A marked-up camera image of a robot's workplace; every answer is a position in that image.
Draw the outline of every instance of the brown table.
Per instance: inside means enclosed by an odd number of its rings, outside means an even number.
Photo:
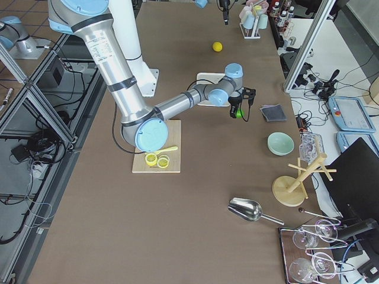
[[[244,40],[241,8],[231,10],[225,26],[215,5],[142,5],[144,60],[160,70],[148,102],[179,94],[199,72],[222,73],[237,62],[244,85],[257,93],[250,121],[231,119],[228,108],[196,106],[175,118],[182,120],[181,173],[132,174],[133,156],[111,138],[114,102],[106,94],[28,283],[284,283],[277,225],[227,210],[236,196],[258,201],[288,227],[309,219],[271,191],[278,176],[296,175],[287,164],[298,151],[273,155],[268,135],[289,134],[295,149],[300,138],[271,31]],[[224,44],[220,53],[211,50],[216,40]],[[265,122],[263,104],[281,104],[288,121]],[[316,194],[307,188],[303,206],[317,211]]]

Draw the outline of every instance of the tablet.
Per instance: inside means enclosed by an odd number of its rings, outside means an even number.
[[[351,144],[353,144],[358,138],[362,139],[369,145],[372,151],[379,157],[379,145],[375,140],[375,137],[369,132],[347,132],[340,131],[337,133],[337,143],[343,153]]]
[[[344,131],[376,132],[374,124],[358,98],[336,97],[328,100],[337,126]]]

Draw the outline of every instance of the blue joint cap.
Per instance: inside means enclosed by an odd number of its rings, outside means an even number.
[[[225,76],[233,79],[243,76],[242,66],[238,63],[231,63],[225,67]]]
[[[134,142],[141,151],[154,152],[165,145],[167,138],[167,125],[163,120],[155,117],[146,120],[140,125]]]
[[[195,0],[195,4],[197,7],[203,9],[208,4],[208,1],[207,0]]]
[[[58,22],[52,21],[49,19],[50,28],[59,33],[63,34],[73,34],[71,28],[68,25],[62,25]]]
[[[2,37],[1,35],[0,35],[0,43],[5,47],[6,50],[9,50],[13,47],[13,42],[11,42],[6,37]]]
[[[71,11],[84,16],[98,16],[108,8],[109,0],[61,0]]]
[[[222,89],[214,89],[209,92],[208,100],[215,106],[220,107],[226,103],[228,94]]]
[[[0,21],[6,24],[21,24],[21,20],[16,16],[7,16],[0,19]]]

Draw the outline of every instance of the light green bowl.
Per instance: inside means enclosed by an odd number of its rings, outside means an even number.
[[[275,155],[284,156],[294,150],[295,144],[294,140],[286,133],[274,132],[268,137],[267,146]]]

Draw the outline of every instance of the wooden mug tree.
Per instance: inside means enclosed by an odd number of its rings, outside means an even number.
[[[297,169],[298,177],[295,179],[291,176],[280,176],[274,180],[272,184],[272,192],[275,198],[286,206],[299,206],[304,199],[308,199],[308,194],[304,187],[303,181],[312,173],[325,173],[327,178],[332,181],[330,173],[335,173],[335,169],[327,169],[324,166],[324,161],[327,158],[325,153],[320,153],[318,143],[316,144],[317,157],[304,169],[300,165],[300,158],[297,158],[297,166],[288,164],[289,167]]]

